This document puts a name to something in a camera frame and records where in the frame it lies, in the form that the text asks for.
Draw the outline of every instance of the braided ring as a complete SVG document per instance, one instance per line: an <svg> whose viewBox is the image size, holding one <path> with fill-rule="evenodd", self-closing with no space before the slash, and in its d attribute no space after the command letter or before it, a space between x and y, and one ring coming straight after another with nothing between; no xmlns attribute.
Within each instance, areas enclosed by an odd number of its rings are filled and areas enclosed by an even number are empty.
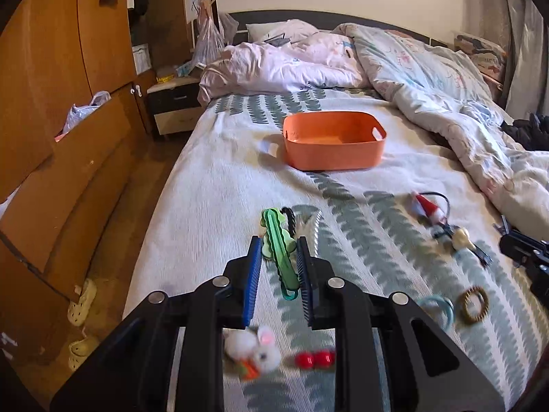
<svg viewBox="0 0 549 412"><path fill-rule="evenodd" d="M473 294L476 294L481 300L480 313L477 313L476 315L471 315L471 313L467 309L467 303L469 302L469 299ZM488 315L490 302L488 300L488 295L486 291L482 287L474 286L469 288L467 291L465 291L465 293L461 295L460 303L461 303L463 317L465 318L465 321L467 323L481 322Z"/></svg>

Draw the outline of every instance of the bedside table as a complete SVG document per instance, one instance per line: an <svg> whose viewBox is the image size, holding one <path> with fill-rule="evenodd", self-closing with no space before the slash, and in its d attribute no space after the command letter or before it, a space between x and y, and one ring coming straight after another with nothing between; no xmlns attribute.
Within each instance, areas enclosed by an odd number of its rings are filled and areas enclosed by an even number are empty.
<svg viewBox="0 0 549 412"><path fill-rule="evenodd" d="M205 108L198 103L200 79L176 77L147 90L147 108L159 134L194 130Z"/></svg>

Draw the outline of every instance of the red ball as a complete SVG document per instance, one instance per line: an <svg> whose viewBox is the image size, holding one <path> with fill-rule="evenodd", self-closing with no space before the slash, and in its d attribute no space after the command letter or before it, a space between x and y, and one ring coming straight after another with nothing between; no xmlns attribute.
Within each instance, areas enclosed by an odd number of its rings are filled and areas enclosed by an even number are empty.
<svg viewBox="0 0 549 412"><path fill-rule="evenodd" d="M334 364L336 358L330 350L319 350L314 354L315 367L319 369L328 369Z"/></svg>
<svg viewBox="0 0 549 412"><path fill-rule="evenodd" d="M315 359L310 352L301 352L295 356L295 364L301 370L311 370L315 366Z"/></svg>

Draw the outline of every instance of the santa hat toy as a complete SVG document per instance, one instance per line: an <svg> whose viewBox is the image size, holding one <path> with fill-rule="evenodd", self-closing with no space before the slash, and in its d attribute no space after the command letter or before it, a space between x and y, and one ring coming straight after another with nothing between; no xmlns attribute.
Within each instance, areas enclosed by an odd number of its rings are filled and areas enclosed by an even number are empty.
<svg viewBox="0 0 549 412"><path fill-rule="evenodd" d="M444 221L443 210L440 209L437 204L417 192L412 192L412 205L420 215L424 215L429 218L432 225L442 223Z"/></svg>

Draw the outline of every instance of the green toy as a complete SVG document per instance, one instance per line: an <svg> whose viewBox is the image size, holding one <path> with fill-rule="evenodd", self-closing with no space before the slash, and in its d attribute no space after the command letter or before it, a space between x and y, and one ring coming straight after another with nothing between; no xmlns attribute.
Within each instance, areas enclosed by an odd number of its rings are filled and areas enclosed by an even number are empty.
<svg viewBox="0 0 549 412"><path fill-rule="evenodd" d="M263 210L261 225L267 228L267 233L263 236L261 253L267 260L274 260L276 263L284 299L293 300L299 293L299 280L289 257L289 254L295 251L295 240L281 226L285 219L285 215L278 209Z"/></svg>

